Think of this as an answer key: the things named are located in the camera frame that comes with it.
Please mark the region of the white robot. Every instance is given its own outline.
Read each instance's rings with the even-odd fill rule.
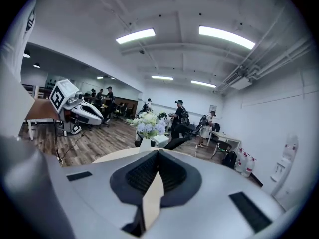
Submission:
[[[82,130],[79,123],[100,125],[104,120],[101,112],[84,101],[83,94],[69,80],[58,81],[49,98],[59,114],[58,128],[62,131],[78,134]]]

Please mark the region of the wooden floor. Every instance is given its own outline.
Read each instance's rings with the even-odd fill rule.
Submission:
[[[39,124],[32,127],[34,127],[33,141],[29,140],[27,125],[22,126],[19,136],[23,140],[35,144],[43,153],[56,155],[54,125]],[[66,151],[77,141],[76,145],[71,148],[63,158],[63,166],[91,164],[96,159],[112,152],[134,148],[135,136],[134,127],[121,120],[112,120],[110,127],[102,125],[101,129],[99,129],[97,126],[94,126],[92,127],[92,131],[87,128],[82,128],[81,133],[78,135],[68,135],[64,137],[61,132],[58,132],[58,151],[62,158]],[[222,153],[218,152],[210,159],[215,149],[213,143],[211,143],[210,146],[196,149],[195,145],[197,142],[198,138],[194,138],[175,150],[209,162],[221,163],[223,159]]]

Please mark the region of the black slot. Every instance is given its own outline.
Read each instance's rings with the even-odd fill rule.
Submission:
[[[229,195],[255,233],[271,224],[271,220],[243,193]]]
[[[91,176],[91,175],[92,174],[90,172],[86,171],[86,172],[82,172],[82,173],[67,175],[66,177],[68,178],[69,181],[75,181],[75,180],[83,179],[83,178]]]

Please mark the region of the ceiling light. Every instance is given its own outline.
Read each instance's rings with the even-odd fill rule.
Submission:
[[[25,50],[23,56],[24,56],[25,58],[30,58],[30,57],[31,57],[31,56],[30,56],[30,51]]]
[[[167,76],[156,76],[152,75],[153,79],[162,79],[162,80],[173,80],[173,77],[167,77]]]
[[[204,82],[198,82],[198,81],[191,81],[192,83],[195,83],[195,84],[199,84],[199,85],[204,85],[204,86],[208,86],[208,87],[212,87],[212,88],[215,88],[216,85],[213,85],[213,84],[209,84],[209,83],[204,83]]]
[[[236,34],[224,31],[224,30],[212,28],[212,27],[199,26],[199,34],[213,36],[213,37],[221,38],[224,40],[228,40],[228,41],[237,43],[239,45],[242,45],[250,50],[255,46],[255,44],[253,42],[245,39],[244,37],[241,37],[239,35],[236,35]]]
[[[154,32],[153,28],[147,29],[147,30],[143,30],[143,31],[140,31],[140,32],[136,32],[136,33],[133,33],[133,34],[125,35],[125,36],[123,36],[121,38],[116,39],[116,41],[119,44],[123,44],[123,43],[126,43],[126,42],[130,42],[130,41],[134,41],[134,40],[137,40],[137,39],[150,37],[150,36],[155,36],[155,32]]]

